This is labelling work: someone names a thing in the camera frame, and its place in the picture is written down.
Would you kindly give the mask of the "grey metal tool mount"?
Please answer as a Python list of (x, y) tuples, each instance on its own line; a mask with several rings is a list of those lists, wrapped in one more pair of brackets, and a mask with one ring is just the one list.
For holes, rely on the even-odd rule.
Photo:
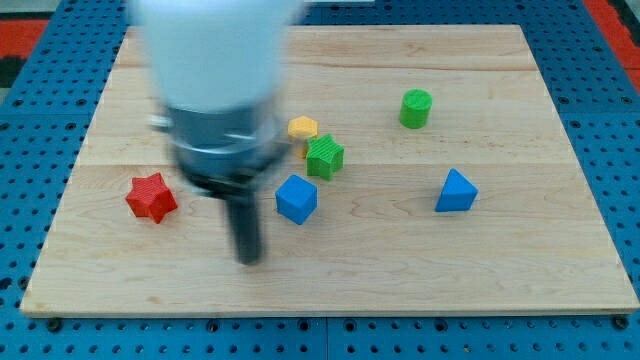
[(170, 158), (200, 195), (253, 195), (290, 142), (274, 99), (213, 112), (164, 105), (149, 125), (168, 136)]

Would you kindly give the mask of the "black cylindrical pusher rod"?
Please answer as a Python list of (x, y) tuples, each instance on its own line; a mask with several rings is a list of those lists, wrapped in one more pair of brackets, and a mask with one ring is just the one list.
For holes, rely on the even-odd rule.
[(232, 195), (225, 200), (225, 205), (237, 261), (243, 265), (259, 262), (263, 243), (256, 194)]

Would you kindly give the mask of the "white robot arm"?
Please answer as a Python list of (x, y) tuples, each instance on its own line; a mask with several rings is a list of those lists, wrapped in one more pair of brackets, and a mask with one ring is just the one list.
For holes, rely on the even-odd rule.
[(300, 0), (135, 1), (171, 158), (226, 205), (235, 256), (263, 255), (256, 192), (290, 148), (279, 113), (287, 28)]

